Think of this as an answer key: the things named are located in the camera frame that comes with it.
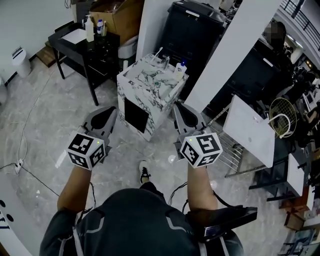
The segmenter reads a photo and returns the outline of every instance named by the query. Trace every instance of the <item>marble counter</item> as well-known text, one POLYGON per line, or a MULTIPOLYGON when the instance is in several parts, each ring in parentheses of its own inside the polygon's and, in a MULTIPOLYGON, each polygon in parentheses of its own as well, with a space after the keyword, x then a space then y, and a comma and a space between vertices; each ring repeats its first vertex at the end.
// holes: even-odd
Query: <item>marble counter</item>
POLYGON ((155 58, 152 61, 153 57, 152 54, 146 55, 117 76, 120 119, 147 141, 171 111, 188 79, 185 74, 181 81, 174 80, 175 67, 169 65, 164 71, 161 60, 155 58))

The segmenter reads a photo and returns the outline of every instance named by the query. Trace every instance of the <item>trash can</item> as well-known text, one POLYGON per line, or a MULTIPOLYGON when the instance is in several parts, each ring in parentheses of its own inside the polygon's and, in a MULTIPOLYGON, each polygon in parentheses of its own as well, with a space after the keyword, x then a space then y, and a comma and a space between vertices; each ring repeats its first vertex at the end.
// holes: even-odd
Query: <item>trash can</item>
POLYGON ((27 52, 21 47, 12 54, 12 64, 18 75, 22 78, 26 78, 31 72, 31 64, 27 58, 27 52))

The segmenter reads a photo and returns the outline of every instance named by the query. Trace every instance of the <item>shoe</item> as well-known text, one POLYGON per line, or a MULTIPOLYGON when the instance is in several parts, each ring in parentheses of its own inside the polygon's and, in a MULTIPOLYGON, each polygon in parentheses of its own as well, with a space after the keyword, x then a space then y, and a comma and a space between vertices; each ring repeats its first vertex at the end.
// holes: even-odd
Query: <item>shoe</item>
POLYGON ((142 178, 148 178, 151 176, 149 174, 149 164, 147 161, 141 161, 139 164, 139 171, 140 171, 140 183, 143 184, 142 178))

